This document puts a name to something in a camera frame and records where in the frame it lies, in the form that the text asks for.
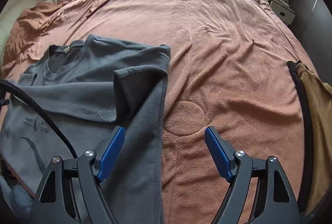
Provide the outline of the mustard brown garment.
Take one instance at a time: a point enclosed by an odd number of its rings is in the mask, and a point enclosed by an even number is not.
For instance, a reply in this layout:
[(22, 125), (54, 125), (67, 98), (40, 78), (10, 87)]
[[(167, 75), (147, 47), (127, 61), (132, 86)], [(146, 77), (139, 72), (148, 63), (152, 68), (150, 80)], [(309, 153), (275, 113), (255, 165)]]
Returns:
[(309, 214), (331, 188), (331, 85), (304, 63), (287, 62), (300, 101), (304, 126), (304, 166), (299, 211)]

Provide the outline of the grey t-shirt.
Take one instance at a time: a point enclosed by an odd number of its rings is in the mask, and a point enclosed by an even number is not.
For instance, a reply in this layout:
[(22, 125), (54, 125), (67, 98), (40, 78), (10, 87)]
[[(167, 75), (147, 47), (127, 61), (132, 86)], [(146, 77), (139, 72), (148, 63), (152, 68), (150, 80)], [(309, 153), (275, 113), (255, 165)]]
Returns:
[[(163, 223), (161, 148), (171, 49), (90, 35), (50, 46), (18, 82), (1, 155), (35, 192), (30, 223)], [(125, 140), (108, 178), (96, 150), (116, 126)]]

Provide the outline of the orange-brown quilt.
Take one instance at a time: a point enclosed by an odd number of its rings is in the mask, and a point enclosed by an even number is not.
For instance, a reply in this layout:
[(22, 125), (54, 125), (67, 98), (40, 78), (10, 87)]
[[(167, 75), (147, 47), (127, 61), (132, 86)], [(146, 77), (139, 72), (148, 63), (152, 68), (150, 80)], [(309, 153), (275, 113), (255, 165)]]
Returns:
[(287, 63), (312, 62), (260, 0), (63, 0), (15, 19), (2, 71), (18, 79), (52, 45), (89, 34), (171, 48), (164, 108), (166, 223), (210, 223), (227, 183), (204, 143), (214, 126), (250, 156), (277, 156), (298, 193), (304, 126)]

